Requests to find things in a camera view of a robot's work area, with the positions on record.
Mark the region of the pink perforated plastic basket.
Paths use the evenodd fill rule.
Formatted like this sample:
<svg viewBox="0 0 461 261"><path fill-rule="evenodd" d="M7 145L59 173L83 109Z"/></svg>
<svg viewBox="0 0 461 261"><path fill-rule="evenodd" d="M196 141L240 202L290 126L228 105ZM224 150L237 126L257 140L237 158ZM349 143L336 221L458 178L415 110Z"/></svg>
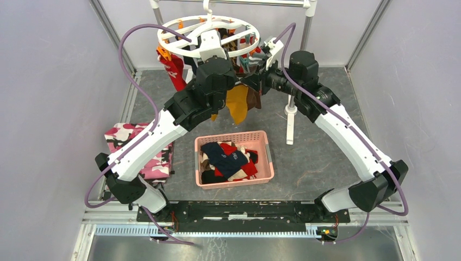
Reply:
<svg viewBox="0 0 461 261"><path fill-rule="evenodd" d="M196 184L218 189L262 184L275 172L265 131L200 136L195 139Z"/></svg>

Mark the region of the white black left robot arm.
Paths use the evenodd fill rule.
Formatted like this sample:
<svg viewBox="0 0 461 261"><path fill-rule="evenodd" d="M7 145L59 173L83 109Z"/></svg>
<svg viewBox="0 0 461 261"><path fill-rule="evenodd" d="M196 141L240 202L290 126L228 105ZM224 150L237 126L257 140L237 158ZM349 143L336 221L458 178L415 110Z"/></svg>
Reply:
<svg viewBox="0 0 461 261"><path fill-rule="evenodd" d="M170 217L166 197L140 176L164 147L225 107L227 91L237 77L230 58L213 56L197 68L196 77L176 92L155 119L133 140L107 156L103 173L112 195L122 204L144 207L157 221Z"/></svg>

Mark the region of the orange clothes clip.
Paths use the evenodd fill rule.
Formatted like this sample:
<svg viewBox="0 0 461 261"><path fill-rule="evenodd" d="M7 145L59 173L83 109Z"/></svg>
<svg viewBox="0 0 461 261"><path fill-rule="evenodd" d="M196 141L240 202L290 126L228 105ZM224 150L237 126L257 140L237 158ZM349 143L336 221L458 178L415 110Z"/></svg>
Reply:
<svg viewBox="0 0 461 261"><path fill-rule="evenodd" d="M172 61L171 53L168 50L164 49L159 45L156 51L158 54L158 61L161 61L162 59L166 61Z"/></svg>

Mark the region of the pink camouflage folded cloth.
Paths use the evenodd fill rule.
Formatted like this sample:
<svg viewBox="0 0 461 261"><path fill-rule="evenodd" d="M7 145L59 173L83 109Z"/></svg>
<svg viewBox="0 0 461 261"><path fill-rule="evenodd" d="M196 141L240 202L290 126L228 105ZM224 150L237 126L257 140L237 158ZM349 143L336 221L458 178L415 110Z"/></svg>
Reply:
<svg viewBox="0 0 461 261"><path fill-rule="evenodd" d="M187 132L173 124L170 115L150 124L117 123L104 134L111 154L107 156L106 172L112 172L121 181L156 179L152 168L170 164L172 153L163 149Z"/></svg>

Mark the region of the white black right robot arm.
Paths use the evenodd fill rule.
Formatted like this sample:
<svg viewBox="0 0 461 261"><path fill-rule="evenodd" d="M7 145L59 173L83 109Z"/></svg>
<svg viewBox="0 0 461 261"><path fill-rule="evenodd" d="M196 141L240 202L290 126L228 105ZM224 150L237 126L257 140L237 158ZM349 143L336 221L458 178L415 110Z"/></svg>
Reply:
<svg viewBox="0 0 461 261"><path fill-rule="evenodd" d="M291 95L298 112L336 143L358 174L360 182L320 195L315 217L327 222L346 208L383 209L382 202L398 192L409 167L378 149L352 121L337 95L319 82L314 54L296 51L290 55L289 66L282 68L272 55L255 53L249 64L250 74L242 81L262 94L274 89Z"/></svg>

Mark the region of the navy blue sock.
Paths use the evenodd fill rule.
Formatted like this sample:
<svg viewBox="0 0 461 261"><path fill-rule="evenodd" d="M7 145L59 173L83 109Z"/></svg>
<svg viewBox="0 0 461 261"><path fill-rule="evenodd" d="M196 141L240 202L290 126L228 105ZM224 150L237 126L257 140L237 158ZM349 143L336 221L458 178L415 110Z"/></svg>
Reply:
<svg viewBox="0 0 461 261"><path fill-rule="evenodd" d="M209 163L227 179L249 163L248 157L236 147L228 144L209 142L201 146L201 151L208 156Z"/></svg>

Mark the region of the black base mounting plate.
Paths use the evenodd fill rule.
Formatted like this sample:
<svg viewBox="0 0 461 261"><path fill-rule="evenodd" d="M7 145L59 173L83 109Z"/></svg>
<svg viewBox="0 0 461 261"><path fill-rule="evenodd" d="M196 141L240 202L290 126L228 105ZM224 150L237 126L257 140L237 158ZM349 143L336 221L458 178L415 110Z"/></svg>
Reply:
<svg viewBox="0 0 461 261"><path fill-rule="evenodd" d="M351 221L347 209L328 213L313 201L172 201L153 217L178 232L304 232L306 224Z"/></svg>

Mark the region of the yellow cloth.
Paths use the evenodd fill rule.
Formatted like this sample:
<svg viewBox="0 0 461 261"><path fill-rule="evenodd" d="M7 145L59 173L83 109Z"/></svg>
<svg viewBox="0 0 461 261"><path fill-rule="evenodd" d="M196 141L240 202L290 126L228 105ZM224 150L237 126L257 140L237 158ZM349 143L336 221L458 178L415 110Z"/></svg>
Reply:
<svg viewBox="0 0 461 261"><path fill-rule="evenodd" d="M237 85L227 91L226 106L236 125L241 124L247 116L247 94L248 87L245 85Z"/></svg>

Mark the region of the white round clip hanger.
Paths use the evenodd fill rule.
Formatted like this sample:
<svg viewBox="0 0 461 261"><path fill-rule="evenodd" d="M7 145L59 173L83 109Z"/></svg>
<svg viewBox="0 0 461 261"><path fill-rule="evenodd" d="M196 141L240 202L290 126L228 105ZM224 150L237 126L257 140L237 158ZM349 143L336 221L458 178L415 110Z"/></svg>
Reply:
<svg viewBox="0 0 461 261"><path fill-rule="evenodd" d="M162 49L201 59L229 59L248 54L260 41L260 33L252 24L227 16L213 15L209 1L203 1L205 14L180 17L165 23L157 37Z"/></svg>

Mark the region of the red cloth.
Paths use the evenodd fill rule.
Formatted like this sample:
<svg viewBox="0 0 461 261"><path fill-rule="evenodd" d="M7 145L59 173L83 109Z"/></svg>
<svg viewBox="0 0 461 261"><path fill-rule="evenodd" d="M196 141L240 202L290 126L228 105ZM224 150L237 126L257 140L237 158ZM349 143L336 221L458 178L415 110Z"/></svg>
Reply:
<svg viewBox="0 0 461 261"><path fill-rule="evenodd" d="M171 58L172 61L162 59L160 63L163 64L175 89L182 91L186 87L186 81L183 78L184 62L173 53L171 53Z"/></svg>

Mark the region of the brown striped sock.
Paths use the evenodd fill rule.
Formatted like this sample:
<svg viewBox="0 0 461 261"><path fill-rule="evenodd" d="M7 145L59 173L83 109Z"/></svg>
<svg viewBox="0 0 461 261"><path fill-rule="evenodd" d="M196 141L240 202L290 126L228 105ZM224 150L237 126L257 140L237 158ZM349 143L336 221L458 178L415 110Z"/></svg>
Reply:
<svg viewBox="0 0 461 261"><path fill-rule="evenodd" d="M247 110L251 110L253 108L261 109L262 106L261 106L260 93L258 91L255 91L253 88L248 87L246 103L247 103Z"/></svg>

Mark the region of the white metal drying rack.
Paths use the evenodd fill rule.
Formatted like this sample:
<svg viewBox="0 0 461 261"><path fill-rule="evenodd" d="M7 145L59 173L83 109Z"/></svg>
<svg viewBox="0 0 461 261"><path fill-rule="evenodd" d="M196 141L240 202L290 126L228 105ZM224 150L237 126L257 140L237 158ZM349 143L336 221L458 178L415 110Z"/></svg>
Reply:
<svg viewBox="0 0 461 261"><path fill-rule="evenodd" d="M160 12L160 7L159 7L159 2L160 1L149 1L155 17L157 19L157 22L161 23L162 26L168 27L173 25L173 24L181 24L184 21L192 21L192 20L197 20L198 22L185 27L185 28L179 28L177 30L173 30L172 33L163 33L158 32L158 40L159 40L159 50L160 51L167 51L167 53L172 53L176 55L181 55L183 57L190 57L190 58L200 58L201 60L204 60L205 58L210 58L212 54L224 54L225 49L223 47L227 44L230 44L231 42L235 40L240 40L243 37L250 37L254 36L254 43L251 45L248 43L245 48L237 49L236 51L228 51L227 54L230 58L234 57L242 57L242 55L247 54L247 58L249 59L250 57L250 51L254 50L257 47L257 40L260 40L260 33L254 27L248 22L245 22L243 20L237 19L237 18L232 18L232 17L227 17L227 16L214 16L213 11L209 7L210 1L203 1L203 10L205 11L205 16L187 16L187 17L180 17L177 18L176 20L172 20L170 22L167 22L166 24L163 24L163 19L161 18L161 12ZM300 1L236 1L237 3L241 4L254 4L254 5L289 5L290 3L292 4L301 4ZM312 20L312 17L315 15L315 10L316 10L316 5L317 1L302 1L302 8L305 9L306 13L306 19L305 19L305 25L303 27L303 40L301 43L301 48L305 48L307 45L307 36L309 34L310 30L310 23ZM206 38L205 36L215 36L215 33L209 33L210 30L216 29L216 28L224 28L224 29L238 29L240 27L245 27L246 29L241 32L234 34L233 36L230 36L224 40L211 40L211 43L204 43ZM167 40L173 37L173 33L179 33L179 36L182 36L183 33L189 33L187 36L192 39L192 42L187 42L186 40L178 40L173 43L169 43ZM188 51L183 49L186 46L192 46L195 44L198 44L198 37L201 37L201 43L204 44L204 47L197 47L196 49L193 49L192 51ZM279 38L271 38L267 41L264 42L264 44L268 45L269 47L269 61L266 62L266 69L269 69L269 66L272 65L276 59L279 60L280 62L283 61L281 58L281 50L282 47L287 47L288 42L286 44L278 44L276 43L276 40L279 41ZM297 107L295 106L294 102L294 95L289 95L289 102L285 106L285 114L288 116L287 119L287 126L286 126L286 144L287 145L293 145L294 144L294 123L295 123L295 115L297 114L298 110Z"/></svg>

